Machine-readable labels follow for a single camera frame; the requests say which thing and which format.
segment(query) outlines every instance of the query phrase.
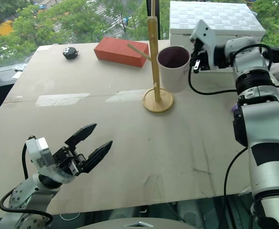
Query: robotic arm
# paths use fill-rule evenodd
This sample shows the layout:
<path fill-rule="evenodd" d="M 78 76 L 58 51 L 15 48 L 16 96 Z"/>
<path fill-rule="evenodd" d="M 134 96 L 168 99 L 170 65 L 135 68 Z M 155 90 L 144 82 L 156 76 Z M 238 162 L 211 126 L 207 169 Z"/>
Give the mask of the robotic arm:
<path fill-rule="evenodd" d="M 203 20 L 190 40 L 194 73 L 233 67 L 238 94 L 233 126 L 236 140 L 249 151 L 251 212 L 261 228 L 279 229 L 279 92 L 269 75 L 271 63 L 267 67 L 258 47 L 264 45 L 251 37 L 216 45 L 215 32 Z"/>
<path fill-rule="evenodd" d="M 45 228 L 52 221 L 46 209 L 62 184 L 73 181 L 81 173 L 89 173 L 108 153 L 112 146 L 109 141 L 98 147 L 86 160 L 75 151 L 76 145 L 85 140 L 96 124 L 87 125 L 65 141 L 54 155 L 51 154 L 45 138 L 26 141 L 30 160 L 38 169 L 38 174 L 26 179 L 11 190 L 0 201 L 0 208 L 7 211 L 0 221 L 0 229 Z M 10 196 L 9 207 L 3 204 Z"/>

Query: white mug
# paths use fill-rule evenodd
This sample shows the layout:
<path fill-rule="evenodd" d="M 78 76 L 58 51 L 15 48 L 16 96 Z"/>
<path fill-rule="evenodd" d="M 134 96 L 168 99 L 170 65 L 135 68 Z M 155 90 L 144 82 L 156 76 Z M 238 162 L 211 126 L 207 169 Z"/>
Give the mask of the white mug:
<path fill-rule="evenodd" d="M 158 53 L 162 84 L 167 91 L 176 93 L 186 88 L 190 59 L 188 50 L 182 46 L 170 46 Z"/>

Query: black pole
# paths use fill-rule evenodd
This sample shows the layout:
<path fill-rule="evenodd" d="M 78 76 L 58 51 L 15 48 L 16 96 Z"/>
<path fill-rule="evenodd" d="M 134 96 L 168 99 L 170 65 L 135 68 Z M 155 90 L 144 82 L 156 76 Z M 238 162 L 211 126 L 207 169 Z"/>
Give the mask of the black pole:
<path fill-rule="evenodd" d="M 151 0 L 146 0 L 147 4 L 147 16 L 151 16 Z M 158 40 L 161 39 L 160 36 L 160 1 L 155 0 L 155 16 L 158 18 Z"/>

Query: red box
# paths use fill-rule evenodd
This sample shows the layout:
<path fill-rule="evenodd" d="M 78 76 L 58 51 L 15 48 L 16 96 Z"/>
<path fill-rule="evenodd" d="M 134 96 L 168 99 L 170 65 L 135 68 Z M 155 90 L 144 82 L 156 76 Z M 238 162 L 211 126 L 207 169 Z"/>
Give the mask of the red box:
<path fill-rule="evenodd" d="M 148 44 L 112 37 L 104 37 L 94 48 L 94 52 L 96 57 L 101 60 L 142 67 L 146 58 L 129 48 L 128 43 L 149 55 Z"/>

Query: beige table surface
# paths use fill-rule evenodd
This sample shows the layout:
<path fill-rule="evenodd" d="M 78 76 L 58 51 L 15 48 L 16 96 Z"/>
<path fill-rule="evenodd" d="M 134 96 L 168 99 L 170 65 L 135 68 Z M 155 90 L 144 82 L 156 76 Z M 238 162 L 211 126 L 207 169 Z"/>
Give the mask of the beige table surface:
<path fill-rule="evenodd" d="M 68 61 L 62 55 L 67 46 L 37 51 L 0 108 L 0 199 L 23 181 L 21 150 L 30 134 L 45 137 L 55 153 L 90 123 L 97 127 L 78 145 L 78 153 L 88 156 L 110 139 L 113 146 L 93 171 L 62 186 L 49 205 L 50 213 L 223 195 L 226 168 L 242 149 L 232 126 L 235 93 L 204 96 L 187 89 L 174 94 L 171 110 L 152 114 L 141 102 L 152 86 L 150 62 L 138 68 L 98 60 L 94 43 L 72 45 L 79 56 Z M 168 41 L 160 41 L 160 49 L 166 46 Z M 193 76 L 193 83 L 205 91 L 234 85 L 231 73 L 202 73 Z M 112 97 L 130 90 L 137 91 Z M 90 94 L 71 105 L 36 104 L 40 95 L 78 93 Z M 234 164 L 229 194 L 249 186 L 247 159 L 246 153 Z M 29 174 L 35 173 L 28 158 L 27 164 Z"/>

